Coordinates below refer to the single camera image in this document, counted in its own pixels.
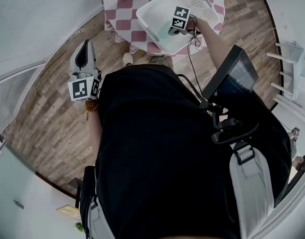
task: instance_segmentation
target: apriltag cube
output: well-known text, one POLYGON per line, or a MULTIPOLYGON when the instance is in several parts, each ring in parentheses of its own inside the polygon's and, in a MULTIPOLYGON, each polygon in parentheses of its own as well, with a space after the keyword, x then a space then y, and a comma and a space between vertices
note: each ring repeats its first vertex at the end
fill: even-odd
POLYGON ((97 99, 99 80, 92 77, 68 82, 69 95, 72 101, 84 102, 97 99))
POLYGON ((177 29, 185 30, 188 24, 189 15, 189 8, 177 6, 172 16, 171 26, 177 29))

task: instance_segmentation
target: checkered tablecloth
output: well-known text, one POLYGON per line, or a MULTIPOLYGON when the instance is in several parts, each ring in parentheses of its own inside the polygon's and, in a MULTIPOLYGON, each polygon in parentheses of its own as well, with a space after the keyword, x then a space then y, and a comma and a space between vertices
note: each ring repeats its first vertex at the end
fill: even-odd
MULTIPOLYGON (((136 11, 151 0, 102 0, 105 12, 105 30, 115 31, 115 41, 128 41, 131 44, 130 53, 134 54, 138 49, 147 51, 149 54, 166 55, 147 36, 146 32, 139 26, 136 11)), ((222 30, 224 20, 224 1, 209 0, 217 11, 219 23, 214 27, 217 34, 222 30)), ((206 47, 203 37, 200 38, 201 47, 206 47)), ((196 53, 200 48, 190 47, 190 53, 196 53)), ((181 49, 177 54, 187 55, 187 47, 181 49)))

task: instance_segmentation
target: wooden floor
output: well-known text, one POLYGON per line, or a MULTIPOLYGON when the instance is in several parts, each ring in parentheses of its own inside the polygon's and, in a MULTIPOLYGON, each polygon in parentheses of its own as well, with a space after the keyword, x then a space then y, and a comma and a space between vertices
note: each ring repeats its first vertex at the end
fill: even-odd
MULTIPOLYGON (((262 0, 225 0, 226 16, 220 36, 229 45, 237 44, 247 53, 252 52, 268 29, 272 28, 268 11, 262 0)), ((84 167, 94 165, 84 105, 70 100, 67 81, 69 59, 75 48, 85 39, 91 39, 97 57, 96 65, 103 74, 122 68, 122 55, 128 44, 115 44, 112 33, 104 31, 104 14, 99 13, 54 55, 29 91, 17 118, 5 129, 8 143, 39 173, 64 190, 76 194, 67 183, 82 178, 84 167)), ((279 91, 270 82, 281 83, 280 65, 266 52, 277 53, 274 32, 269 31, 257 52, 250 55, 260 79, 256 92, 270 108, 273 96, 279 91)), ((135 62, 149 60, 143 51, 135 55, 135 62)), ((215 71, 209 52, 204 49, 192 55, 199 80, 215 71)), ((175 72, 196 80, 188 57, 175 64, 175 72)))

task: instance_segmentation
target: hand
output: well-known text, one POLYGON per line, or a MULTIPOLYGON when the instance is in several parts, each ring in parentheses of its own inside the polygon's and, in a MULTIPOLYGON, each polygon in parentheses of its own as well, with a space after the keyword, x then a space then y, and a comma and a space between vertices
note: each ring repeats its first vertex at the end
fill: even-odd
POLYGON ((304 158, 296 157, 292 162, 292 166, 296 169, 296 171, 299 171, 302 168, 304 162, 305 162, 304 158))
POLYGON ((188 24, 186 26, 186 30, 193 30, 193 26, 195 25, 196 29, 199 30, 198 28, 198 21, 200 21, 201 19, 197 18, 197 22, 196 20, 193 18, 189 18, 188 20, 188 24))

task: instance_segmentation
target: black cable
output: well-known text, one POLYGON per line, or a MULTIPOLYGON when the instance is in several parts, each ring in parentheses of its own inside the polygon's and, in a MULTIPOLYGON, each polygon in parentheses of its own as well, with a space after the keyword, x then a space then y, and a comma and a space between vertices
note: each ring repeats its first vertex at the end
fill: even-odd
POLYGON ((204 98, 203 95, 202 95, 201 85, 200 85, 200 83, 199 83, 199 80, 198 80, 198 77, 197 77, 197 73, 196 73, 196 70, 195 70, 195 68, 194 68, 194 66, 193 66, 193 63, 192 63, 192 61, 191 61, 191 55, 190 55, 190 46, 191 46, 191 44, 192 44, 193 41, 195 41, 194 46, 195 46, 196 48, 201 47, 201 42, 198 40, 198 37, 196 36, 197 18, 196 18, 195 16, 193 16, 193 15, 190 15, 189 17, 190 17, 190 19, 191 19, 191 21, 192 21, 192 23, 193 23, 193 36, 192 36, 192 38, 191 38, 191 39, 189 40, 189 42, 188 42, 188 46, 187 46, 187 49, 188 49, 188 56, 189 56, 189 60, 190 60, 190 63, 191 63, 192 69, 193 69, 193 73, 194 73, 194 75, 195 75, 195 77, 196 77, 197 85, 198 85, 199 90, 200 90, 200 92, 201 92, 202 99, 205 100, 205 98, 204 98))
POLYGON ((292 132, 291 129, 289 129, 286 125, 284 125, 282 122, 280 122, 283 126, 285 126, 288 130, 290 130, 290 132, 292 132))
POLYGON ((197 91, 197 89, 194 87, 194 85, 191 83, 191 81, 189 81, 189 79, 183 75, 183 74, 177 74, 178 77, 183 77, 191 86, 192 90, 196 93, 197 97, 201 100, 204 101, 203 96, 197 91))

